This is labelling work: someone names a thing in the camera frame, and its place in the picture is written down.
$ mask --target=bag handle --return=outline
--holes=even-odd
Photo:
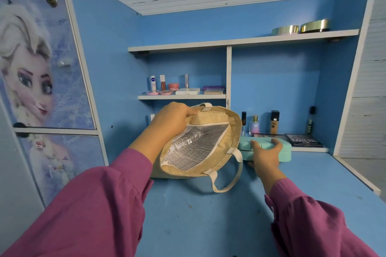
[[[212,109],[212,104],[211,103],[202,103],[199,105],[195,105],[192,108],[195,108],[195,107],[204,107],[201,111],[205,112],[205,111],[210,111],[210,109]]]
[[[217,171],[215,171],[213,169],[209,169],[209,170],[204,172],[205,175],[208,175],[210,177],[210,179],[212,181],[212,189],[216,193],[224,193],[224,192],[229,191],[237,183],[237,181],[239,180],[239,178],[241,176],[241,172],[242,172],[242,154],[241,154],[241,152],[237,148],[231,147],[227,151],[227,154],[233,154],[236,158],[236,161],[239,163],[239,169],[237,171],[237,174],[234,177],[233,181],[230,182],[230,184],[227,187],[224,187],[221,190],[218,190],[216,188],[215,181],[217,179]]]

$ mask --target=magenta shirt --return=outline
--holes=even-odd
[[[126,149],[109,167],[83,172],[2,257],[134,257],[151,171],[143,154]],[[266,203],[282,256],[377,256],[346,227],[340,209],[307,196],[289,179],[275,183]]]

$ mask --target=blue desk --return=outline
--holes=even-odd
[[[342,209],[348,227],[386,256],[386,204],[338,161],[322,152],[292,152],[280,168],[305,193]],[[219,171],[218,185],[235,171],[232,159]],[[211,192],[209,177],[158,179],[145,210],[137,257],[279,256],[263,185],[246,164],[239,182],[222,194]]]

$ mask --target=round container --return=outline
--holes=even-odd
[[[292,25],[287,25],[284,27],[273,29],[272,35],[273,36],[292,35],[292,34],[297,34],[298,31],[299,31],[299,26],[292,24]]]
[[[172,92],[175,92],[176,90],[180,89],[180,84],[172,83],[172,84],[168,84],[168,87],[169,87],[169,90],[171,90]]]
[[[310,21],[300,26],[300,33],[319,33],[329,31],[329,20]]]
[[[147,94],[148,94],[149,96],[155,96],[155,95],[159,95],[159,91],[156,90],[155,92],[147,92]]]
[[[163,96],[168,96],[168,95],[171,95],[173,93],[172,90],[162,90],[161,91],[161,95]]]

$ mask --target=elsa sticker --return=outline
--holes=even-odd
[[[0,69],[12,115],[27,127],[43,127],[54,109],[51,48],[46,29],[22,5],[0,8]],[[48,204],[74,176],[68,150],[44,134],[30,134],[30,166]]]

